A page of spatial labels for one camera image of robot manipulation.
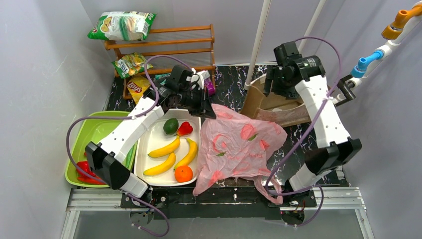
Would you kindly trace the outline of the pink plastic grocery bag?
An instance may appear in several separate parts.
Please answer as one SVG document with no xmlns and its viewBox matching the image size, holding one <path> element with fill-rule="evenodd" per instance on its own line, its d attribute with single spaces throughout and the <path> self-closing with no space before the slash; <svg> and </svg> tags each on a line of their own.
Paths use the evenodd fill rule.
<svg viewBox="0 0 422 239">
<path fill-rule="evenodd" d="M 284 145 L 285 130 L 274 122 L 251 119 L 223 105 L 213 104 L 212 109 L 216 118 L 206 119 L 200 132 L 193 195 L 202 194 L 219 180 L 243 178 L 253 181 L 270 202 L 281 205 L 283 197 L 269 195 L 262 179 L 269 178 L 276 192 L 282 192 L 280 184 L 270 176 L 267 161 Z"/>
</svg>

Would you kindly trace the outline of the yellow banana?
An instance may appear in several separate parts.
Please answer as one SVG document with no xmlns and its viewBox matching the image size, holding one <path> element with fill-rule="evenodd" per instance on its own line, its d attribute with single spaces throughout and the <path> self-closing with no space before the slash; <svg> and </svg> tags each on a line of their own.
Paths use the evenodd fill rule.
<svg viewBox="0 0 422 239">
<path fill-rule="evenodd" d="M 150 153 L 148 153 L 148 156 L 152 158 L 163 157 L 177 150 L 179 146 L 180 146 L 180 137 L 176 136 L 173 142 L 171 142 L 170 144 L 162 148 L 151 151 Z"/>
<path fill-rule="evenodd" d="M 143 172 L 145 176 L 156 176 L 162 174 L 173 167 L 176 162 L 175 153 L 170 153 L 165 162 L 161 163 L 158 166 L 149 168 Z"/>
<path fill-rule="evenodd" d="M 197 156 L 199 149 L 198 144 L 190 138 L 187 138 L 186 140 L 189 144 L 189 151 L 186 156 L 175 165 L 174 170 L 182 166 L 188 166 Z"/>
</svg>

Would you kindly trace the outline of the orange fruit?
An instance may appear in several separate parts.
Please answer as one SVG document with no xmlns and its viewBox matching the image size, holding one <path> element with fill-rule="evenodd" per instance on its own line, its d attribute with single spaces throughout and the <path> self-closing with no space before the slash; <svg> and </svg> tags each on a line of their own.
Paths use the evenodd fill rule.
<svg viewBox="0 0 422 239">
<path fill-rule="evenodd" d="M 175 179 L 179 183 L 188 182 L 193 179 L 193 171 L 192 169 L 185 165 L 180 166 L 175 170 Z"/>
</svg>

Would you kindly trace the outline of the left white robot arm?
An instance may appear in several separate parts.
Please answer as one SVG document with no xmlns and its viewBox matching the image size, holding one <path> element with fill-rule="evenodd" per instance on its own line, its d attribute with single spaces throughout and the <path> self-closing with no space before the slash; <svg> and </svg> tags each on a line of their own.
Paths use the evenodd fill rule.
<svg viewBox="0 0 422 239">
<path fill-rule="evenodd" d="M 205 80 L 206 71 L 197 72 L 176 65 L 170 75 L 152 81 L 136 107 L 98 143 L 85 147 L 89 169 L 114 190 L 140 198 L 147 184 L 123 166 L 127 153 L 147 130 L 173 108 L 188 110 L 195 117 L 216 117 L 212 110 Z"/>
</svg>

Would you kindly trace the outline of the brown burlap tote bag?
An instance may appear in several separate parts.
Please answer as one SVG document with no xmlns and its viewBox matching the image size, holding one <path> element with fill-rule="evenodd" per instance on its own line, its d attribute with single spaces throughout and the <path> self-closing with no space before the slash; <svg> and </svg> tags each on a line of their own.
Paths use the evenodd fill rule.
<svg viewBox="0 0 422 239">
<path fill-rule="evenodd" d="M 324 127 L 341 124 L 335 106 L 327 96 L 330 87 L 326 85 L 326 77 L 317 75 L 311 77 L 309 82 L 299 83 L 299 90 L 305 94 L 305 100 L 286 99 L 274 93 L 266 97 L 263 94 L 264 80 L 265 75 L 251 83 L 240 114 L 288 127 L 310 122 L 319 110 L 319 101 L 328 100 L 318 121 L 324 122 Z"/>
</svg>

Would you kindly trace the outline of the yellow Lays chips bag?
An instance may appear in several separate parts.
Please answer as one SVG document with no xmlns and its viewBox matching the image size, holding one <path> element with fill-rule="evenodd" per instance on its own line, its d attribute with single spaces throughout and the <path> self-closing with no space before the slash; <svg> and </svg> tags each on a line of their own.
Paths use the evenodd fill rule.
<svg viewBox="0 0 422 239">
<path fill-rule="evenodd" d="M 135 104 L 138 104 L 139 100 L 143 97 L 144 92 L 150 87 L 150 81 L 142 76 L 132 77 L 126 84 L 132 99 Z"/>
</svg>

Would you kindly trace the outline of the green yellow snack bag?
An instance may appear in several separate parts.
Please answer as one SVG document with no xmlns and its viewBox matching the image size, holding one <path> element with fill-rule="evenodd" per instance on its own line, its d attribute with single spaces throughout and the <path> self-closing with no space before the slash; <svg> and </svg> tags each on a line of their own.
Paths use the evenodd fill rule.
<svg viewBox="0 0 422 239">
<path fill-rule="evenodd" d="M 112 62 L 118 76 L 120 78 L 128 78 L 138 73 L 142 73 L 145 69 L 152 69 L 151 63 L 146 63 L 146 58 L 139 52 L 130 53 L 122 56 L 120 59 Z"/>
</svg>

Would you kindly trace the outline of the green white chips bag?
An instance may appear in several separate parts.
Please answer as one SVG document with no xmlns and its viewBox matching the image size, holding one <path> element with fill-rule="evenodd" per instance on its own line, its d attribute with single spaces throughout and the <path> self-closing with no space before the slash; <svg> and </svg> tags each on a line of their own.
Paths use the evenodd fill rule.
<svg viewBox="0 0 422 239">
<path fill-rule="evenodd" d="M 139 11 L 104 12 L 87 37 L 97 40 L 144 41 L 155 18 L 155 13 Z"/>
</svg>

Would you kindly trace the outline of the red strawberry toy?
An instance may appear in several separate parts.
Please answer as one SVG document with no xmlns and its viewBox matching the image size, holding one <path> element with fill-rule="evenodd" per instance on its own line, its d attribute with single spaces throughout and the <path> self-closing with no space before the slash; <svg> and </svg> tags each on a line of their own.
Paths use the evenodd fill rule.
<svg viewBox="0 0 422 239">
<path fill-rule="evenodd" d="M 192 125 L 188 121 L 185 121 L 180 125 L 179 129 L 177 130 L 177 135 L 178 136 L 189 135 L 193 132 L 193 130 L 194 129 Z"/>
</svg>

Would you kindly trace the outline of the purple grape candy packet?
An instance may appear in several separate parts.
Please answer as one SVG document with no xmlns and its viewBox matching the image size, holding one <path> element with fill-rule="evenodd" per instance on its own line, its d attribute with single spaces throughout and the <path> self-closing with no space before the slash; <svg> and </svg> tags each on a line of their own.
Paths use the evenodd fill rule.
<svg viewBox="0 0 422 239">
<path fill-rule="evenodd" d="M 204 86 L 207 88 L 209 96 L 213 96 L 215 94 L 216 89 L 208 71 L 204 72 Z"/>
</svg>

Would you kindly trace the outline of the green avocado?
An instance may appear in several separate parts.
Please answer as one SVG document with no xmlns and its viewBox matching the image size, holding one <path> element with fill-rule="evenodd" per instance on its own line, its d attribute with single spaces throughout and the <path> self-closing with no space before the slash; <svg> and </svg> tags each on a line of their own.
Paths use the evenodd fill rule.
<svg viewBox="0 0 422 239">
<path fill-rule="evenodd" d="M 175 134 L 179 128 L 179 122 L 176 118 L 166 120 L 163 125 L 163 131 L 166 135 Z"/>
</svg>

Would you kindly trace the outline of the teal candy packet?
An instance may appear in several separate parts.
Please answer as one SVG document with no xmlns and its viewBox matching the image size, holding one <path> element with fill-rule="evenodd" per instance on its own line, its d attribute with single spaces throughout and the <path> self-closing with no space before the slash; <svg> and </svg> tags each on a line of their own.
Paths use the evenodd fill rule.
<svg viewBox="0 0 422 239">
<path fill-rule="evenodd" d="M 170 73 L 166 73 L 166 74 L 156 74 L 154 77 L 154 82 L 161 84 L 162 82 L 164 82 L 167 77 L 170 76 Z"/>
</svg>

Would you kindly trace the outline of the white rectangular tray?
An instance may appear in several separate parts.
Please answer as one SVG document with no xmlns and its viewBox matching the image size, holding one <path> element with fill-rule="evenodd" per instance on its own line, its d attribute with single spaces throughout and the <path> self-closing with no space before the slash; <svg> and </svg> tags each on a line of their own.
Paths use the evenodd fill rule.
<svg viewBox="0 0 422 239">
<path fill-rule="evenodd" d="M 177 136 L 166 134 L 166 122 L 177 121 L 178 126 L 192 127 L 192 132 Z M 151 186 L 171 187 L 193 183 L 197 179 L 198 150 L 201 143 L 202 121 L 187 110 L 172 109 L 149 127 L 139 139 L 134 161 L 134 174 Z M 175 167 L 180 161 L 189 161 L 190 177 L 177 180 Z"/>
</svg>

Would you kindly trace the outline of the black pipe clamp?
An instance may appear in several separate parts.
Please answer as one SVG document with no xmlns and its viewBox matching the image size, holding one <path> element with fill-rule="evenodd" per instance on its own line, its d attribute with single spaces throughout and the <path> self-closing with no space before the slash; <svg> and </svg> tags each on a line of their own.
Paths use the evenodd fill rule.
<svg viewBox="0 0 422 239">
<path fill-rule="evenodd" d="M 347 75 L 343 78 L 341 78 L 337 84 L 337 87 L 340 89 L 340 91 L 342 92 L 344 99 L 340 99 L 340 95 L 337 97 L 338 98 L 338 102 L 335 103 L 334 105 L 336 107 L 339 107 L 353 99 L 356 98 L 355 94 L 352 92 L 352 88 L 355 87 L 355 84 L 351 81 L 352 79 L 352 75 Z"/>
</svg>

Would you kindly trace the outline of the blue pipe valve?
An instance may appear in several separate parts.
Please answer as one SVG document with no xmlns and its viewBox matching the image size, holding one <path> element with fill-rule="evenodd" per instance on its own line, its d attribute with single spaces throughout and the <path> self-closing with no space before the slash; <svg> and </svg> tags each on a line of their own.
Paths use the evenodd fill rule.
<svg viewBox="0 0 422 239">
<path fill-rule="evenodd" d="M 354 78 L 362 78 L 367 72 L 368 66 L 375 60 L 380 60 L 384 57 L 382 50 L 376 50 L 367 57 L 361 57 L 358 63 L 354 66 L 351 71 L 351 76 Z"/>
</svg>

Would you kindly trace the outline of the green cucumber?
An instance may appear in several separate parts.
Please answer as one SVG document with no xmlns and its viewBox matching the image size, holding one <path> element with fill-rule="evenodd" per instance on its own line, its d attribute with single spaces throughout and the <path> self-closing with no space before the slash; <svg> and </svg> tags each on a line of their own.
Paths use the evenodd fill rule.
<svg viewBox="0 0 422 239">
<path fill-rule="evenodd" d="M 131 169 L 131 162 L 132 162 L 132 157 L 133 157 L 133 153 L 134 150 L 136 149 L 135 145 L 129 150 L 129 152 L 127 153 L 126 159 L 124 161 L 125 167 L 127 169 Z"/>
</svg>

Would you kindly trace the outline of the wooden shelf rack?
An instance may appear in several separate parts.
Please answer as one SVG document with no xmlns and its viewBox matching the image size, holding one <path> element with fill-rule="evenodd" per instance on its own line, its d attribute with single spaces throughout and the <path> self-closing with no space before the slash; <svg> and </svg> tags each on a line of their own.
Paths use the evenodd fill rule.
<svg viewBox="0 0 422 239">
<path fill-rule="evenodd" d="M 214 26 L 209 24 L 152 29 L 145 41 L 107 40 L 104 46 L 114 51 L 117 60 L 132 52 L 139 52 L 146 59 L 156 55 L 174 56 L 197 71 L 207 70 L 215 85 L 214 43 Z"/>
</svg>

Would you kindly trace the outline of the orange pipe valve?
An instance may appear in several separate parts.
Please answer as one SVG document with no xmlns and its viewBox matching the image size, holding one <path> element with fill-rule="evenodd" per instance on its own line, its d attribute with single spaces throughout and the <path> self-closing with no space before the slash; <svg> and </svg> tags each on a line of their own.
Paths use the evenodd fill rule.
<svg viewBox="0 0 422 239">
<path fill-rule="evenodd" d="M 390 23 L 381 33 L 382 37 L 386 40 L 396 40 L 404 30 L 407 22 L 414 15 L 410 10 L 398 11 L 394 21 Z"/>
</svg>

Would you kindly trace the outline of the red bell pepper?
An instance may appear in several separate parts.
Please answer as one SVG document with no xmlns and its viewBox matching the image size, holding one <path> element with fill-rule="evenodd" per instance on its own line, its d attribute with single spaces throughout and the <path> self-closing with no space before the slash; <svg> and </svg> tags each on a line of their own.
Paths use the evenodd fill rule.
<svg viewBox="0 0 422 239">
<path fill-rule="evenodd" d="M 89 168 L 88 162 L 87 161 L 80 161 L 77 163 L 77 166 L 79 167 L 79 169 L 76 169 L 76 172 L 78 174 L 77 179 L 80 182 L 86 183 L 86 184 L 90 184 L 90 185 L 105 185 L 105 183 L 101 183 L 99 182 L 99 177 L 96 176 Z M 90 178 L 88 176 L 86 176 L 84 174 L 84 172 L 88 175 L 90 175 L 93 178 Z"/>
</svg>

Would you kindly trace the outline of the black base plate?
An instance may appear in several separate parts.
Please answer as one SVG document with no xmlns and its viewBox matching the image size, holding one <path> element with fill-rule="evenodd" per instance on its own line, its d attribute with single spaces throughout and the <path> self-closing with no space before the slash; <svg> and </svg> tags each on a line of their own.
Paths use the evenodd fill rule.
<svg viewBox="0 0 422 239">
<path fill-rule="evenodd" d="M 313 191 L 287 198 L 276 205 L 266 199 L 253 183 L 212 186 L 198 196 L 193 195 L 194 184 L 176 187 L 152 187 L 141 199 L 161 210 L 169 219 L 181 218 L 264 218 L 280 220 L 287 211 L 303 214 L 316 209 Z"/>
</svg>

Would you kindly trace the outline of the white PVC pipe frame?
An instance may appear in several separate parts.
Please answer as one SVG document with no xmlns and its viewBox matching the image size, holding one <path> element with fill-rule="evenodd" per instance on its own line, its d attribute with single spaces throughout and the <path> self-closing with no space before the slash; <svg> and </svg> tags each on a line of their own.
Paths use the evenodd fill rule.
<svg viewBox="0 0 422 239">
<path fill-rule="evenodd" d="M 284 20 L 278 26 L 269 28 L 268 17 L 275 13 L 275 2 L 265 1 L 255 37 L 249 71 L 244 89 L 252 87 L 252 74 L 259 50 L 272 49 L 262 38 L 269 35 L 280 43 L 280 37 L 287 41 L 303 36 L 296 27 L 300 19 L 309 20 L 308 40 L 303 49 L 305 54 L 318 55 L 334 82 L 338 72 L 348 74 L 359 57 L 367 55 L 381 43 L 381 27 L 385 26 L 399 10 L 410 7 L 411 0 L 321 0 L 313 12 L 306 11 L 306 1 L 286 0 L 280 3 L 280 10 L 286 10 Z M 364 92 L 372 98 L 398 91 L 411 94 L 422 88 L 422 25 L 414 25 L 409 32 L 400 36 L 397 48 L 384 60 L 373 63 L 368 70 L 369 82 Z"/>
</svg>

